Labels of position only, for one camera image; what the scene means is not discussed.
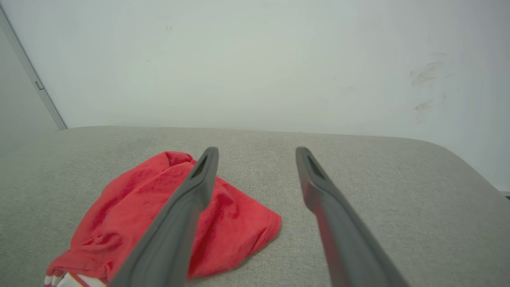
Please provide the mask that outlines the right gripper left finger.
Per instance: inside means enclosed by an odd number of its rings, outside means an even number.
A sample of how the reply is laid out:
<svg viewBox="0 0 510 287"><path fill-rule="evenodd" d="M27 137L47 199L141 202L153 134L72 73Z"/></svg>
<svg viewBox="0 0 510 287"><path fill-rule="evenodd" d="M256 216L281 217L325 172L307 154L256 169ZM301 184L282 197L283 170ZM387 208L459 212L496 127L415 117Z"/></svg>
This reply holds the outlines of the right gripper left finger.
<svg viewBox="0 0 510 287"><path fill-rule="evenodd" d="M208 147L155 217L110 287L184 287L201 213L211 203L219 151Z"/></svg>

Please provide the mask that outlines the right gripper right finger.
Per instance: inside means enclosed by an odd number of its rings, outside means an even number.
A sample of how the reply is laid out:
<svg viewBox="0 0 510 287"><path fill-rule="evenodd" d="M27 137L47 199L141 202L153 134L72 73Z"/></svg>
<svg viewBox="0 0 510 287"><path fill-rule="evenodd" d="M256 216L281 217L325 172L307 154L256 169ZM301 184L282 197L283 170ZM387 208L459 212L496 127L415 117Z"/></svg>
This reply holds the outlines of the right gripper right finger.
<svg viewBox="0 0 510 287"><path fill-rule="evenodd" d="M409 287L313 153L297 147L306 207L316 216L333 287Z"/></svg>

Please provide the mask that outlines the red and white basketball jersey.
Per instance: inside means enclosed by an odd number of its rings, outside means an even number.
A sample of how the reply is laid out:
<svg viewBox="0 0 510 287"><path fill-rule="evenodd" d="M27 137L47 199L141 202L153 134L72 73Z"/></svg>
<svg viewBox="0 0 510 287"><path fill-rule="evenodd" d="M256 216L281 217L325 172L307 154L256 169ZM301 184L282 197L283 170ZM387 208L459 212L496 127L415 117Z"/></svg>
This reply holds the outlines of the red and white basketball jersey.
<svg viewBox="0 0 510 287"><path fill-rule="evenodd" d="M70 249L49 265L44 287L106 286L196 160L166 151L114 179L82 218ZM217 177L200 214L187 278L228 272L275 239L282 218Z"/></svg>

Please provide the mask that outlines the grey wall trim strip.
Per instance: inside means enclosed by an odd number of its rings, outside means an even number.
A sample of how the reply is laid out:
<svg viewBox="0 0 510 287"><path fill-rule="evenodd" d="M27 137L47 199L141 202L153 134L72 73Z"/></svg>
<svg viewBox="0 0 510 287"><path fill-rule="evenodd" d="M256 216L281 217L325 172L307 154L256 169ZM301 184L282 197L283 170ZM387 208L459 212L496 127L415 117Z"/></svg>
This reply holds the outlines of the grey wall trim strip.
<svg viewBox="0 0 510 287"><path fill-rule="evenodd" d="M42 81L40 80L37 72L35 71L31 61L29 60L27 53L24 51L22 44L20 43L8 17L0 4L0 29L5 33L7 42L11 45L14 54L18 58L24 72L27 74L30 84L35 89L36 93L40 97L42 103L46 107L51 118L55 122L59 130L67 129L67 126L57 111L54 103L52 102L49 94L47 93Z"/></svg>

